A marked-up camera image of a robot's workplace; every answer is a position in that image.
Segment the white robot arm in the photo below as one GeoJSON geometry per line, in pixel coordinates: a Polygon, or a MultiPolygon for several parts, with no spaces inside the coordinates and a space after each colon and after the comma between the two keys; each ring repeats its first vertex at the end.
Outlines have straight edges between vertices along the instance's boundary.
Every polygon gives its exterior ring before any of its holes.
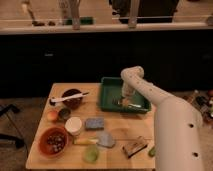
{"type": "Polygon", "coordinates": [[[155,107],[154,144],[156,171],[204,171],[199,140],[200,112],[186,100],[143,79],[141,66],[125,68],[122,96],[137,91],[155,107]]]}

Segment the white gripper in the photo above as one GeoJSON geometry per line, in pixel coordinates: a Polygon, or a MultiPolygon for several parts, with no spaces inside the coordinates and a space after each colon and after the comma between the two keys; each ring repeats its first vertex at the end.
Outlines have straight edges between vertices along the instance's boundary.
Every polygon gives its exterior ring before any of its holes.
{"type": "Polygon", "coordinates": [[[134,95],[135,93],[135,89],[133,87],[131,87],[129,84],[127,84],[126,82],[123,83],[122,89],[122,96],[120,99],[120,104],[122,107],[129,107],[131,104],[131,96],[134,95]]]}

